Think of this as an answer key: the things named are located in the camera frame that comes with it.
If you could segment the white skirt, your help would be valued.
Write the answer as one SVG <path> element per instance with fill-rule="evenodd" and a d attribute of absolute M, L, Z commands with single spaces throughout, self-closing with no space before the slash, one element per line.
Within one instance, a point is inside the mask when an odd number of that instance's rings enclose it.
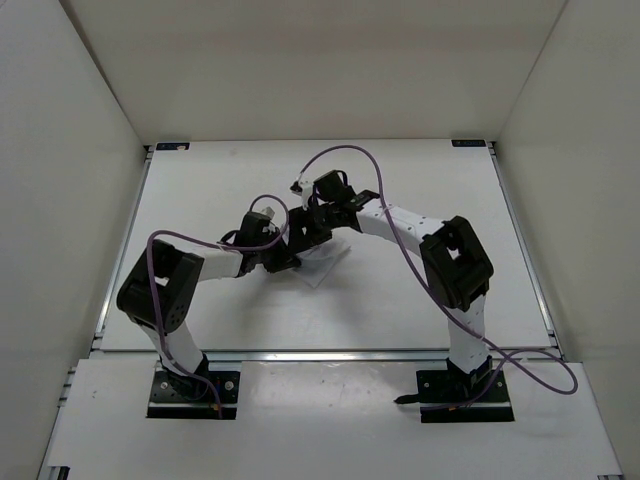
<path fill-rule="evenodd" d="M 322 245 L 301 252 L 301 265 L 293 269 L 294 274 L 311 288 L 317 288 L 332 268 L 351 249 L 344 239 L 332 239 Z"/>

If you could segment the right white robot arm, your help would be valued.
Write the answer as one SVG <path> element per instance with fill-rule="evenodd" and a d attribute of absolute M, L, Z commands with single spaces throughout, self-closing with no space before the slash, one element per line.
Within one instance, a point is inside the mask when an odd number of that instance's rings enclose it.
<path fill-rule="evenodd" d="M 470 222 L 456 216 L 434 220 L 393 206 L 371 190 L 357 193 L 346 175 L 332 170 L 313 182 L 290 187 L 301 205 L 289 213 L 288 241 L 301 254 L 332 239 L 339 228 L 395 243 L 421 258 L 426 285 L 452 315 L 449 320 L 449 391 L 471 400 L 484 388 L 488 367 L 484 304 L 494 267 Z"/>

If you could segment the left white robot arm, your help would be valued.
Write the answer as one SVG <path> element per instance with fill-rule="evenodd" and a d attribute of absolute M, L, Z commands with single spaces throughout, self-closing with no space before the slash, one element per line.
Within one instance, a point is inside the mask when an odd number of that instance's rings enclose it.
<path fill-rule="evenodd" d="M 186 324 L 197 286 L 241 278 L 257 266 L 278 273 L 299 267 L 301 260 L 265 213 L 245 214 L 240 227 L 217 244 L 192 239 L 192 248 L 181 250 L 164 236 L 186 238 L 168 230 L 154 233 L 120 287 L 116 305 L 149 337 L 176 388 L 197 398 L 209 385 L 208 359 Z"/>

